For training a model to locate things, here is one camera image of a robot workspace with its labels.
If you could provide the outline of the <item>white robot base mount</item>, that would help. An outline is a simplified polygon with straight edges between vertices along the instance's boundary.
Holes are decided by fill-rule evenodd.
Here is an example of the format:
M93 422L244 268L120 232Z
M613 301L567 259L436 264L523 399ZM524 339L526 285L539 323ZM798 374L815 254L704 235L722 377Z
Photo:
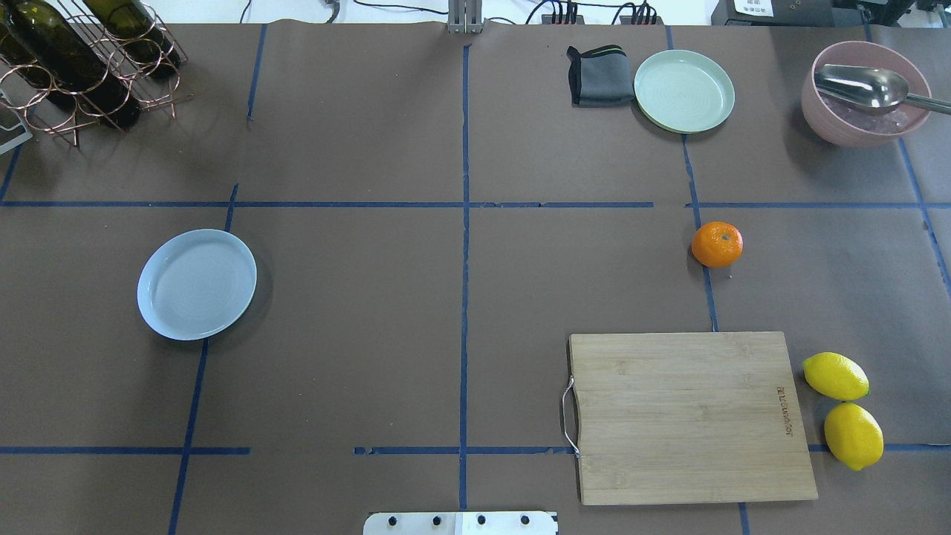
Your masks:
M558 534L557 514L543 510L380 512L363 534Z

